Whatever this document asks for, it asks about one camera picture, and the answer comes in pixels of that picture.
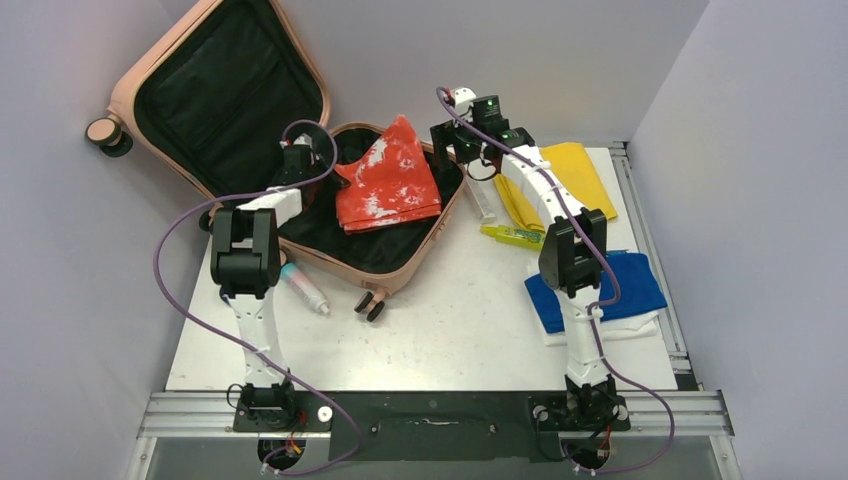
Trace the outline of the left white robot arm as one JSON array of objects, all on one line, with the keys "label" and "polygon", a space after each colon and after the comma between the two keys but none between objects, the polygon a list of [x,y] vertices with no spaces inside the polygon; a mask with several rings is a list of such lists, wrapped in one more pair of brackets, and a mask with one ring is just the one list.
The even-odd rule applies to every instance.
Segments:
[{"label": "left white robot arm", "polygon": [[251,195],[231,195],[211,217],[211,278],[237,323],[245,380],[238,420],[288,429],[303,415],[279,342],[273,306],[283,266],[278,230],[303,210],[303,189],[334,172],[338,148],[318,150],[302,140],[282,145],[284,183]]}]

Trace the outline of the red white tie-dye cloth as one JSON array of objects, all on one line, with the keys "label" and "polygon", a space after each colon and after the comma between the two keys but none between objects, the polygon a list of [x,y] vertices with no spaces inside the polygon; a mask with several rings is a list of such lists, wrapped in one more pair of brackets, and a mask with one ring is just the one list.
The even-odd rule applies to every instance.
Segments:
[{"label": "red white tie-dye cloth", "polygon": [[349,182],[336,193],[336,214],[347,234],[437,217],[442,203],[421,142],[397,116],[359,160],[334,167]]}]

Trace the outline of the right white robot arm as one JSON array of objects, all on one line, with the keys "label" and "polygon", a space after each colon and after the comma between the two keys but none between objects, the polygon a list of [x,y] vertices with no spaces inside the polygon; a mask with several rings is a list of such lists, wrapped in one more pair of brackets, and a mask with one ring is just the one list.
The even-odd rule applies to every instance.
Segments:
[{"label": "right white robot arm", "polygon": [[520,188],[546,228],[538,267],[557,295],[565,325],[566,417],[581,430],[624,421],[619,376],[606,359],[599,331],[607,304],[601,297],[602,279],[618,282],[606,257],[607,219],[567,190],[524,129],[505,130],[502,125],[465,120],[437,124],[430,129],[435,157],[443,161],[453,154],[462,164],[486,159]]}]

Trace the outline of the yellow cloth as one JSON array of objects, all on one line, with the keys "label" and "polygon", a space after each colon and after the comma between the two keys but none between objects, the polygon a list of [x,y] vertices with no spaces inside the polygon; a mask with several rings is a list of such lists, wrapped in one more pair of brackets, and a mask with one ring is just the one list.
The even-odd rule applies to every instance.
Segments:
[{"label": "yellow cloth", "polygon": [[[537,150],[540,156],[550,163],[551,170],[559,182],[587,209],[600,209],[608,220],[618,217],[618,212],[582,144],[566,142],[538,147]],[[533,205],[514,182],[498,174],[493,183],[507,214],[518,228],[537,232],[547,230]]]}]

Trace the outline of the pink hard-shell suitcase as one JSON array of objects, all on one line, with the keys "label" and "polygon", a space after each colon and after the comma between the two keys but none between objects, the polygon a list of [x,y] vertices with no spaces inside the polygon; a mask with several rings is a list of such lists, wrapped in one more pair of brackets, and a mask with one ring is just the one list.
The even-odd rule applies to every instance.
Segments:
[{"label": "pink hard-shell suitcase", "polygon": [[[275,1],[200,1],[114,87],[87,139],[119,157],[140,143],[208,198],[283,183],[280,141],[312,137],[321,156],[357,166],[384,129],[348,123],[329,134],[325,82]],[[280,230],[289,256],[364,295],[356,311],[375,320],[434,246],[461,193],[463,170],[430,144],[420,148],[441,204],[437,216],[346,233],[336,216],[334,179],[313,185],[303,214]]]}]

